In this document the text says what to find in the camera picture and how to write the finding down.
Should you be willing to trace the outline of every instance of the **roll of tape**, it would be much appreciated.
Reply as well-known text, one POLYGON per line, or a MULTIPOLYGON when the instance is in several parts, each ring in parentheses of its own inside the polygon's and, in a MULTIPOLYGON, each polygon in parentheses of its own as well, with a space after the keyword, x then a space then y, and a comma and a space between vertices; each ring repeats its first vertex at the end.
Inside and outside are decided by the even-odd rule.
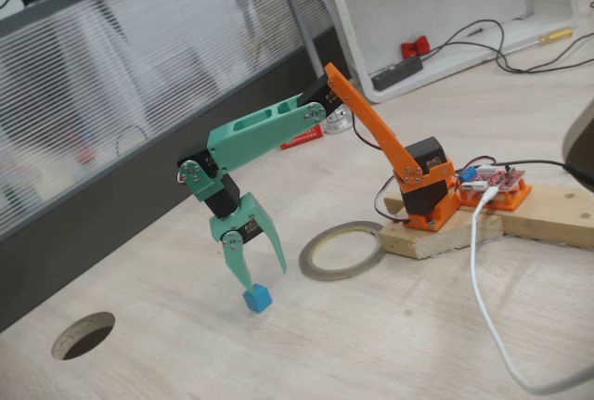
POLYGON ((299 256, 299 266, 301 271, 307 277, 316 279, 318 281, 337 281, 339 279, 347 279, 359 275, 375 264, 377 264, 385 256, 386 251, 380 245, 380 230, 381 225, 375 222, 368 221, 354 221, 339 226, 334 226, 326 231, 321 232, 315 238, 310 240, 301 251, 299 256), (373 253, 359 264, 351 265, 349 267, 340 268, 336 270, 326 270, 314 264, 314 256, 317 250, 329 240, 337 236, 349 233, 352 231, 362 231, 369 233, 375 237, 376 248, 373 253))

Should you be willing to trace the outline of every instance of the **wooden block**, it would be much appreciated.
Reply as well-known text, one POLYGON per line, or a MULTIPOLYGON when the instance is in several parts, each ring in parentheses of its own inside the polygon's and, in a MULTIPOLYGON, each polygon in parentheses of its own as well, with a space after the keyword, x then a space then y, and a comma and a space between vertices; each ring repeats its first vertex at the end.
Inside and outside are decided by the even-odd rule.
MULTIPOLYGON (((404 205, 400 193, 387 196, 385 203, 390 213, 404 205)), ((474 208, 461 210, 472 212, 474 208)), ((484 211, 501 216, 506 235, 594 247, 594 196, 579 188, 535 185, 515 212, 484 211)))
MULTIPOLYGON (((399 216, 406 216, 402 210, 399 216)), ((381 246, 390 253, 409 258, 423 259, 452 249, 471 245, 472 213, 457 211, 436 233, 406 228, 391 222, 380 232, 381 246)), ((503 222, 496 215, 483 214, 479 217, 478 240, 503 236, 503 222)))

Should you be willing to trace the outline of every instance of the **dark partition edge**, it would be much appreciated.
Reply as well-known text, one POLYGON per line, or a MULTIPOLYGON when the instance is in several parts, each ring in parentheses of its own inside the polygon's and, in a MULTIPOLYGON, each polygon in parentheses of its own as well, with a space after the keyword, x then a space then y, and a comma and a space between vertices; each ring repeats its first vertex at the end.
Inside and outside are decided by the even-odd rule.
MULTIPOLYGON (((318 37, 316 45, 323 60, 347 72, 334 30, 318 37)), ((187 198, 187 189, 175 182, 181 150, 205 146, 216 126, 303 92, 315 78, 299 49, 5 237, 0 331, 187 198)))

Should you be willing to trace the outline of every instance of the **white bin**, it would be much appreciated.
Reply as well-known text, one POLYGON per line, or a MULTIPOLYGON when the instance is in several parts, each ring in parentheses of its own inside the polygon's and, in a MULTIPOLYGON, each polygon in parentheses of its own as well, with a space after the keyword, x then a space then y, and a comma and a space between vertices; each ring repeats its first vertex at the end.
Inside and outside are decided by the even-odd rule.
MULTIPOLYGON (((504 52, 526 47, 539 36, 577 23, 576 0, 328 0, 351 73, 365 96, 382 103, 494 57, 481 47, 452 45, 423 63, 423 70, 384 90, 371 77, 402 61, 400 45, 425 35, 431 46, 477 19, 495 19, 505 29, 504 52)), ((457 41, 498 47, 494 24, 476 25, 457 41), (478 29, 481 32, 472 34, 478 29)))

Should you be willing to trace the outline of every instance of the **robotic arm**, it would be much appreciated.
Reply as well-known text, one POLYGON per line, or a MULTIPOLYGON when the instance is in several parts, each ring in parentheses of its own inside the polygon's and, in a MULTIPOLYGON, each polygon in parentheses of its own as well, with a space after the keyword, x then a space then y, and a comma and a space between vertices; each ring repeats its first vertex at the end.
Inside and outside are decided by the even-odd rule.
MULTIPOLYGON (((211 131, 206 149, 178 163, 179 179, 213 212, 213 238, 222 242, 226 264, 246 288, 244 297, 252 310, 264 310, 271 300, 266 291, 268 302, 261 310, 251 305, 250 295, 257 298, 258 293, 245 264, 243 246, 264 232, 283 272, 287 265, 270 216, 251 193, 239 196, 239 188, 228 173, 314 127, 342 103, 371 131, 392 164, 410 218, 407 227, 437 231, 462 203, 477 202, 461 200, 452 189, 454 165, 434 137, 403 147, 378 113, 330 63, 326 74, 300 96, 211 131)), ((527 191, 529 187, 520 196, 525 197, 527 191)))

